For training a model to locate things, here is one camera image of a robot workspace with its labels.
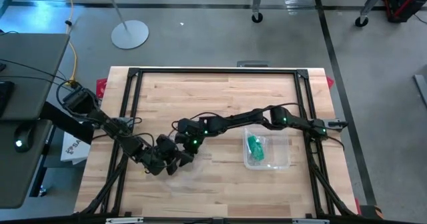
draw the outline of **computer mouse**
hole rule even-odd
[[[34,121],[26,121],[16,128],[14,134],[16,152],[24,153],[31,149],[33,146],[34,126]]]

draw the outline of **clear plastic container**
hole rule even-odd
[[[285,130],[270,131],[259,125],[250,125],[244,128],[243,150],[248,169],[282,170],[290,166],[289,141]]]

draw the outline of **yellow cable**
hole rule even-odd
[[[71,19],[73,18],[73,14],[74,14],[74,3],[73,0],[69,0],[71,3],[71,12],[69,14],[68,17],[68,21],[71,22]],[[67,34],[70,34],[71,32],[71,27],[67,25]],[[77,53],[75,52],[74,46],[71,43],[71,40],[68,42],[69,46],[71,47],[71,50],[73,50],[73,54],[74,54],[74,68],[73,68],[73,74],[71,74],[69,80],[70,81],[74,81],[75,80],[75,72],[77,70]]]

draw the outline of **black table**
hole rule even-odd
[[[16,34],[0,37],[0,59],[14,61],[56,75],[69,36],[65,34]],[[7,67],[0,73],[0,81],[15,84],[7,108],[0,117],[0,208],[18,208],[22,205],[42,151],[48,151],[46,139],[52,124],[91,143],[93,130],[80,125],[54,105],[46,102],[51,81],[62,80],[46,73],[0,60]],[[37,77],[46,80],[9,76]],[[13,134],[23,121],[37,120],[35,138],[30,151],[16,153]],[[40,168],[44,167],[43,156]],[[41,182],[44,172],[38,171],[35,183]]]

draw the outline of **wooden table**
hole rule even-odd
[[[111,117],[118,116],[129,67],[112,67],[102,102]],[[308,69],[318,118],[335,118],[323,69]],[[126,115],[129,116],[133,87]],[[304,103],[306,103],[304,84]],[[296,102],[294,79],[283,74],[145,73],[137,106],[143,119],[134,133],[148,132],[155,138],[171,131],[171,122],[204,111],[223,116]],[[298,114],[296,106],[287,106]],[[127,166],[121,213],[132,211],[144,217],[304,217],[315,213],[302,132],[285,129],[290,143],[290,167],[281,171],[252,171],[243,163],[242,128],[206,139],[197,156],[197,166],[178,169],[171,177],[143,172],[142,164]],[[339,138],[339,134],[329,131]],[[342,147],[324,141],[330,183],[356,212],[356,204]],[[89,205],[105,183],[113,141],[92,143],[81,182],[76,211]],[[319,184],[325,211],[324,190]],[[113,204],[113,187],[109,207]]]

